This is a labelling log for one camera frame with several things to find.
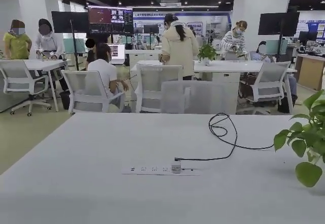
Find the beige jacket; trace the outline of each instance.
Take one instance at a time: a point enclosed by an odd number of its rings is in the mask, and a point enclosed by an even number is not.
[[[162,35],[162,54],[169,55],[170,60],[166,63],[171,66],[183,66],[183,77],[194,75],[193,57],[199,53],[199,44],[193,32],[185,27],[184,41],[180,37],[175,27],[170,27]]]

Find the striped sweater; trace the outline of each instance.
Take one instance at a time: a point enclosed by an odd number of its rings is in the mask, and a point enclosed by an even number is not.
[[[230,30],[225,34],[221,40],[221,54],[226,55],[228,51],[233,51],[231,47],[233,45],[239,46],[239,53],[247,52],[245,47],[245,37],[243,34],[240,34],[238,37],[233,36],[233,31]]]

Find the power strip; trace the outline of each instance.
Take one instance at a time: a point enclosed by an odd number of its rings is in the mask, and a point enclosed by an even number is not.
[[[173,173],[171,167],[143,166],[130,167],[122,170],[122,174],[128,175],[172,175],[172,176],[200,176],[200,171],[194,169],[182,169],[180,173]]]

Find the potted plant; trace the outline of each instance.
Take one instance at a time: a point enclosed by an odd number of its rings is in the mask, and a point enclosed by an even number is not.
[[[285,143],[291,146],[298,157],[305,153],[308,162],[301,162],[296,166],[297,179],[306,187],[314,187],[322,176],[320,164],[325,163],[325,100],[319,99],[323,95],[321,90],[304,101],[309,114],[297,114],[293,118],[308,120],[306,125],[295,122],[290,129],[284,129],[274,137],[274,149],[277,151]]]
[[[198,58],[203,61],[204,65],[208,66],[211,60],[215,60],[217,57],[216,50],[209,44],[204,44],[199,49]]]

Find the mesh chair back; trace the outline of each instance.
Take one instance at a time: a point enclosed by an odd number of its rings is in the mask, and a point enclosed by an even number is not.
[[[24,60],[0,60],[0,71],[4,77],[4,92],[29,91],[34,84]]]
[[[61,71],[70,91],[72,111],[103,110],[103,101],[107,100],[101,76],[98,71]]]
[[[252,85],[254,101],[277,100],[284,98],[282,81],[290,66],[288,62],[263,63],[257,79]]]
[[[217,114],[226,111],[225,85],[208,81],[170,81],[162,84],[161,112]]]
[[[137,103],[141,103],[141,110],[149,112],[160,112],[162,83],[183,79],[182,66],[137,64],[137,73],[139,77]]]

